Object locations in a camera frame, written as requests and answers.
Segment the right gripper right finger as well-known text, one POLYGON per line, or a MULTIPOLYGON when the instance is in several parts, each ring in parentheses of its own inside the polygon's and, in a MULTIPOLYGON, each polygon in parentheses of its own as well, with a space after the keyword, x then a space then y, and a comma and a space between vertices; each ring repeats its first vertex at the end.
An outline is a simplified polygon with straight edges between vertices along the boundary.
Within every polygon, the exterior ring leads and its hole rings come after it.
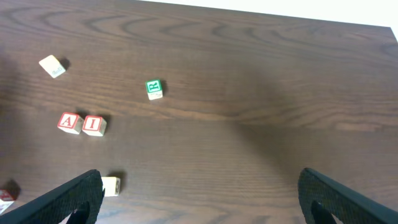
POLYGON ((298 199, 308 224, 397 223, 397 212, 311 168, 298 178, 298 199))

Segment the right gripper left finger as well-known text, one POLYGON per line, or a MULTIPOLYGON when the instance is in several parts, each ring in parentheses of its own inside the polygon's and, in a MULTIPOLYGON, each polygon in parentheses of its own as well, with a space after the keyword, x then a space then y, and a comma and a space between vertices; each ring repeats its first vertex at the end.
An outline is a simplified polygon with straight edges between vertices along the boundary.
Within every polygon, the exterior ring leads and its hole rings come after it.
POLYGON ((95 223, 104 198, 98 170, 92 169, 29 203, 5 213, 1 223, 95 223))

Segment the letter A red block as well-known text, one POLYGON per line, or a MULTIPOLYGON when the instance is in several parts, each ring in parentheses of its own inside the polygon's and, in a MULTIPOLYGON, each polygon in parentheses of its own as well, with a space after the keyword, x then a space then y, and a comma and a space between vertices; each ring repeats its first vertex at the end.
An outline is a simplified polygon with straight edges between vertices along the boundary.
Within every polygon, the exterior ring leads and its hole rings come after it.
POLYGON ((75 113, 64 112, 58 121, 57 128, 70 134, 80 134, 84 119, 75 113))

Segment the letter I red block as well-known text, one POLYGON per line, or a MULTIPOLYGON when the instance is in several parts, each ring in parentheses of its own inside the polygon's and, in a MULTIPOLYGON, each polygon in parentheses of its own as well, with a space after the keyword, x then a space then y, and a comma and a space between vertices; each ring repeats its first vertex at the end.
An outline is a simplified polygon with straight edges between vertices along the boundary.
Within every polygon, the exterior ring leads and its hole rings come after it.
POLYGON ((103 117, 89 115, 85 118, 82 131, 89 136, 104 136, 107 122, 103 117))

